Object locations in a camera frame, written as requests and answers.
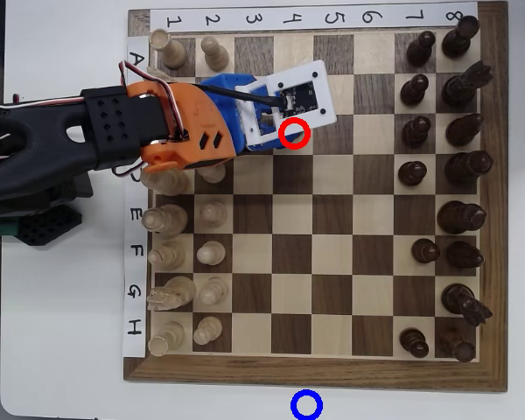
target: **table surface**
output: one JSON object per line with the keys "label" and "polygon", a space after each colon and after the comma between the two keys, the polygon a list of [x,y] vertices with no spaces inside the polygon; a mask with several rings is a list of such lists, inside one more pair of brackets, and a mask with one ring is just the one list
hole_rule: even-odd
{"label": "table surface", "polygon": [[[116,64],[125,54],[127,10],[179,6],[214,3],[8,0],[4,97],[69,96],[82,88],[116,85]],[[449,408],[455,404],[466,413],[464,418],[525,418],[525,0],[509,2],[509,20],[509,391],[481,395],[320,388],[322,419],[350,413],[360,419],[452,420],[455,411]],[[76,202],[84,223],[70,234],[46,249],[3,242],[4,408],[19,416],[116,420],[293,418],[290,401],[297,388],[123,381],[123,183],[110,171],[93,172],[91,179],[95,196]],[[303,414],[312,407],[314,403],[300,401]]]}

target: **chess piece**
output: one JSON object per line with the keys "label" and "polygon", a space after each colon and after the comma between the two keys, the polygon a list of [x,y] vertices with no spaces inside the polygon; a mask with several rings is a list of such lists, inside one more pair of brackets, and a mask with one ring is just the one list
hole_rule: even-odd
{"label": "chess piece", "polygon": [[439,246],[429,239],[418,239],[412,244],[410,253],[419,263],[427,264],[436,261],[439,258]]}
{"label": "chess piece", "polygon": [[417,359],[423,359],[430,352],[426,338],[416,328],[409,328],[401,332],[399,342],[402,348],[412,354]]}
{"label": "chess piece", "polygon": [[458,269],[475,269],[484,262],[479,249],[464,241],[456,241],[445,250],[447,262]]}
{"label": "chess piece", "polygon": [[485,324],[492,317],[492,312],[474,298],[471,289],[463,284],[447,286],[441,294],[441,303],[451,312],[463,315],[463,318],[472,326]]}
{"label": "chess piece", "polygon": [[188,304],[196,294],[193,280],[185,276],[175,276],[165,286],[153,287],[146,298],[148,311],[170,311]]}
{"label": "chess piece", "polygon": [[206,60],[206,63],[215,72],[223,70],[228,65],[228,50],[221,46],[216,38],[203,38],[202,42],[200,42],[200,48],[204,52],[204,59]]}
{"label": "chess piece", "polygon": [[486,86],[494,76],[492,68],[478,61],[460,76],[451,77],[442,89],[442,98],[450,107],[463,107],[471,102],[477,89]]}
{"label": "chess piece", "polygon": [[481,114],[466,115],[447,126],[445,137],[455,147],[466,146],[480,133],[483,123],[484,117]]}
{"label": "chess piece", "polygon": [[179,68],[185,64],[186,52],[183,44],[172,39],[163,29],[150,34],[150,45],[161,55],[161,61],[169,68]]}
{"label": "chess piece", "polygon": [[200,207],[200,218],[210,227],[223,225],[228,218],[228,210],[221,201],[213,199]]}
{"label": "chess piece", "polygon": [[210,341],[216,340],[221,335],[223,325],[216,317],[206,317],[199,322],[192,339],[196,344],[204,346]]}
{"label": "chess piece", "polygon": [[176,241],[167,241],[148,253],[150,264],[156,264],[166,270],[175,270],[185,260],[185,250]]}
{"label": "chess piece", "polygon": [[450,201],[437,212],[437,224],[448,234],[460,235],[467,230],[479,230],[487,219],[487,212],[476,204]]}
{"label": "chess piece", "polygon": [[204,305],[217,305],[228,294],[228,284],[219,277],[212,277],[199,291],[199,301]]}
{"label": "chess piece", "polygon": [[199,262],[207,265],[218,265],[226,257],[226,249],[217,241],[208,241],[197,251]]}
{"label": "chess piece", "polygon": [[418,116],[402,128],[402,142],[409,147],[420,147],[428,138],[431,129],[430,118]]}
{"label": "chess piece", "polygon": [[183,344],[185,330],[176,322],[168,322],[164,329],[148,341],[148,350],[152,356],[161,357],[177,350]]}
{"label": "chess piece", "polygon": [[459,186],[476,182],[492,169],[494,161],[485,151],[457,153],[445,164],[445,176],[452,184]]}
{"label": "chess piece", "polygon": [[406,58],[414,67],[424,66],[431,56],[431,48],[436,42],[436,36],[432,31],[424,31],[418,38],[412,41],[406,50]]}
{"label": "chess piece", "polygon": [[185,230],[188,216],[175,204],[149,208],[143,213],[142,225],[150,232],[163,233],[167,237],[177,236]]}
{"label": "chess piece", "polygon": [[210,184],[218,184],[226,177],[226,166],[217,164],[216,166],[207,166],[198,168],[196,172]]}
{"label": "chess piece", "polygon": [[163,195],[180,195],[189,186],[189,178],[179,169],[160,172],[142,172],[140,182],[151,190]]}
{"label": "chess piece", "polygon": [[462,57],[471,47],[471,39],[480,29],[479,20],[474,16],[464,16],[455,29],[445,35],[441,44],[444,54],[450,59]]}
{"label": "chess piece", "polygon": [[406,186],[417,186],[422,182],[428,169],[422,162],[407,162],[399,168],[399,179]]}
{"label": "chess piece", "polygon": [[429,85],[430,81],[426,76],[417,74],[402,86],[402,103],[408,106],[417,105],[424,98]]}
{"label": "chess piece", "polygon": [[468,363],[476,357],[474,344],[465,341],[455,329],[444,332],[437,340],[437,343],[441,352],[449,354],[462,363]]}

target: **blue circle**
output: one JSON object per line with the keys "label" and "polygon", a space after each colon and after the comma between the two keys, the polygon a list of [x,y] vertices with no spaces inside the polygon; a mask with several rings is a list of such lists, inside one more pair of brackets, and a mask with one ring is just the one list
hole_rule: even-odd
{"label": "blue circle", "polygon": [[[302,396],[310,396],[317,404],[315,412],[309,416],[304,416],[298,411],[298,401]],[[316,418],[319,418],[323,412],[323,400],[321,400],[321,396],[317,392],[311,391],[310,389],[302,389],[301,391],[298,391],[296,394],[294,394],[293,398],[291,399],[290,410],[291,414],[293,414],[297,420],[315,420]]]}

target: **red circle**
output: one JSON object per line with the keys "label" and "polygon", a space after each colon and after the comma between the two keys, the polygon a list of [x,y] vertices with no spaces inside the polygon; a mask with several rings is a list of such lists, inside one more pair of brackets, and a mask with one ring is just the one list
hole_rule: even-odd
{"label": "red circle", "polygon": [[[301,125],[302,129],[304,129],[304,138],[299,143],[291,143],[288,140],[286,140],[286,127],[288,127],[291,124],[297,124]],[[288,118],[287,120],[282,121],[280,124],[280,128],[278,129],[278,138],[280,139],[280,143],[284,147],[287,147],[290,150],[296,151],[297,149],[301,149],[302,147],[305,147],[309,143],[309,137],[312,136],[312,131],[309,128],[309,124],[305,122],[302,118],[297,118],[296,116],[293,116],[291,118]]]}

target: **wooden chessboard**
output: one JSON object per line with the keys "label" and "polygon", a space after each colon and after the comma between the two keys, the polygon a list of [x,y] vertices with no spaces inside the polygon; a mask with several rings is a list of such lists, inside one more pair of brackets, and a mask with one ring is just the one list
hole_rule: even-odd
{"label": "wooden chessboard", "polygon": [[[467,55],[447,59],[441,40],[447,28],[431,28],[436,51],[422,68],[407,64],[409,42],[422,30],[319,30],[213,33],[227,48],[224,73],[261,76],[312,60],[323,60],[336,124],[312,132],[302,150],[269,150],[225,163],[216,185],[194,171],[186,194],[150,193],[148,206],[174,203],[189,222],[176,240],[185,247],[176,272],[149,266],[149,287],[175,276],[191,278],[199,289],[209,278],[229,286],[225,300],[205,307],[199,301],[174,311],[151,312],[146,339],[168,321],[185,328],[185,343],[157,358],[125,358],[127,380],[326,385],[389,389],[504,391],[507,388],[508,275],[508,12],[506,3],[479,3],[481,33]],[[149,10],[129,13],[129,36],[148,35]],[[205,33],[176,34],[188,52],[178,70],[165,68],[150,50],[150,66],[176,81],[199,82],[214,73],[200,50]],[[483,59],[493,66],[493,82],[464,108],[441,99],[444,83]],[[398,93],[413,74],[427,74],[430,88],[417,107]],[[455,118],[480,112],[481,136],[464,148],[447,143],[445,129]],[[432,130],[417,149],[401,141],[403,125],[428,116]],[[487,151],[492,171],[477,185],[449,184],[444,164],[458,151]],[[396,174],[419,160],[428,174],[416,187]],[[203,225],[198,210],[216,198],[227,207],[227,222]],[[480,204],[486,225],[460,240],[476,244],[486,258],[481,269],[455,269],[445,259],[456,237],[436,223],[437,210],[450,200]],[[430,238],[440,259],[419,264],[410,255],[418,238]],[[164,237],[150,235],[149,249]],[[221,242],[225,260],[200,264],[196,251],[206,241]],[[449,313],[440,301],[445,286],[462,283],[493,312],[475,329]],[[193,331],[206,316],[221,320],[223,334],[206,346]],[[430,345],[424,360],[413,359],[398,342],[401,331],[417,327]],[[438,336],[457,328],[476,344],[477,359],[461,364],[438,346]]]}

